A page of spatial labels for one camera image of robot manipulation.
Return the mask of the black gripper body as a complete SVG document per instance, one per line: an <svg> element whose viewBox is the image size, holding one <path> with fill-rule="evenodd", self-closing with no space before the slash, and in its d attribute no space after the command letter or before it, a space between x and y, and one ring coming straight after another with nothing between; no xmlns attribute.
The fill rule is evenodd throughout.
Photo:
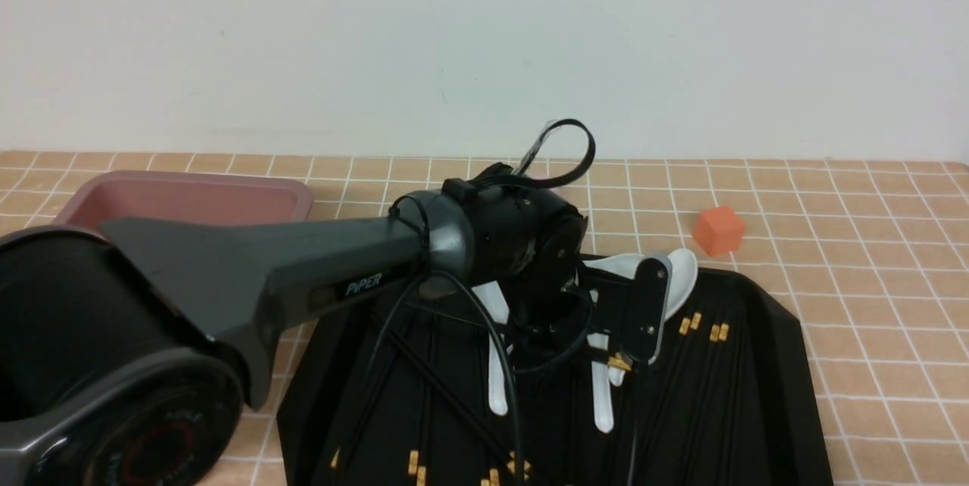
<svg viewBox="0 0 969 486"><path fill-rule="evenodd" d="M581 264L589 219L545 179L495 163L449 178L443 196L463 214L463 284L489 312L505 347L584 347L597 330L594 276Z"/></svg>

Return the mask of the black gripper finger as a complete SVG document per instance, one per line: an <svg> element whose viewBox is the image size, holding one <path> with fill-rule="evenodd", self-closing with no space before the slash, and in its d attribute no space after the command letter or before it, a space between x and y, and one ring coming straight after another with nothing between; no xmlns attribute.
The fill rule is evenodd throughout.
<svg viewBox="0 0 969 486"><path fill-rule="evenodd" d="M667 256L647 256L627 286L619 341L631 364L652 364L659 355L671 270Z"/></svg>

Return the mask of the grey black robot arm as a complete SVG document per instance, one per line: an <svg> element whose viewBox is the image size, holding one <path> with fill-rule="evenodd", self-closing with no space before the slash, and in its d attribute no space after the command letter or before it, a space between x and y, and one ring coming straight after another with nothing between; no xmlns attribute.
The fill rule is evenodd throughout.
<svg viewBox="0 0 969 486"><path fill-rule="evenodd" d="M316 321L322 379L286 465L308 485L324 448L343 481L378 403L408 359L477 424L395 317L460 295L488 335L489 410L522 452L518 385L591 361L593 415L612 421L604 335L633 366L653 362L668 319L663 254L581 257L587 220L498 164L477 179L398 198L387 216L216 226L126 217L98 233L35 227L2 240L2 390L23 416L2 423L4 485L195 485L229 444L245 404L269 397L284 331ZM299 469L301 460L309 469Z"/></svg>

